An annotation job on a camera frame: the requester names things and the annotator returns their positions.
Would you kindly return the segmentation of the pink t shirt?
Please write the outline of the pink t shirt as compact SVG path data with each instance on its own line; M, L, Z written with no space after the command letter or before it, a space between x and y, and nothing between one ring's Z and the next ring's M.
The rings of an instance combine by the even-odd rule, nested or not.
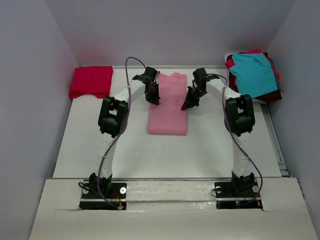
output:
M188 112L181 110L187 95L187 75L174 72L160 74L159 104L152 104L148 112L147 132L150 135L186 136Z

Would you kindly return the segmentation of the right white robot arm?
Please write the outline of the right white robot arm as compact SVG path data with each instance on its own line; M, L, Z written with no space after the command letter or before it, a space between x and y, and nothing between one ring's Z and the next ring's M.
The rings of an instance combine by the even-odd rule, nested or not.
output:
M250 133L256 123L253 101L250 95L241 95L222 81L222 75L209 74L205 68L193 73L192 85L187 93L181 110L199 106L200 98L210 94L220 101L224 115L224 125L231 136L233 167L231 180L215 183L213 191L217 198L245 198L250 192L258 191L254 169L256 165L247 153Z

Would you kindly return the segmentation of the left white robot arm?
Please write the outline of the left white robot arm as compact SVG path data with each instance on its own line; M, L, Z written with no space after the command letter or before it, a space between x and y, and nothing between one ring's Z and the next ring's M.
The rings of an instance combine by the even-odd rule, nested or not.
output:
M159 73L156 69L147 66L144 73L127 80L125 89L114 96L106 96L102 100L98 117L102 141L101 161L89 177L89 186L102 199L107 198L112 188L112 165L116 145L128 125L131 104L142 95L148 103L160 104L157 82Z

